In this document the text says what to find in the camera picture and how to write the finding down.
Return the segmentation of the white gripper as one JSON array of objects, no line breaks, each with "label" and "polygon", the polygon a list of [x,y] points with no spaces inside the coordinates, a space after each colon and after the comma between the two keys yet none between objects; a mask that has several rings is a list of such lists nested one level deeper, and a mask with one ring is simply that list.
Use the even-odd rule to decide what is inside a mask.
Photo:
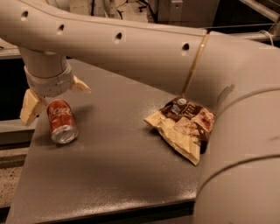
[{"label": "white gripper", "polygon": [[47,101],[44,97],[56,97],[69,89],[75,93],[91,93],[91,88],[73,75],[69,64],[66,64],[66,69],[62,73],[55,72],[50,77],[43,77],[41,72],[32,74],[27,66],[24,66],[24,71],[30,88],[24,93],[19,117],[26,126],[29,126],[46,108]]}]

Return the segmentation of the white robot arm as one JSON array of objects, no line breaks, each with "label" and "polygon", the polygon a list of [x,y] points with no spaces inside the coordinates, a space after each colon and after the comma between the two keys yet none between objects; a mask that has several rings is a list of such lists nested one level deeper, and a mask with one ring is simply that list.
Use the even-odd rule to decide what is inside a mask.
[{"label": "white robot arm", "polygon": [[276,48],[201,29],[75,15],[39,0],[0,0],[0,37],[213,109],[195,224],[280,224]]}]

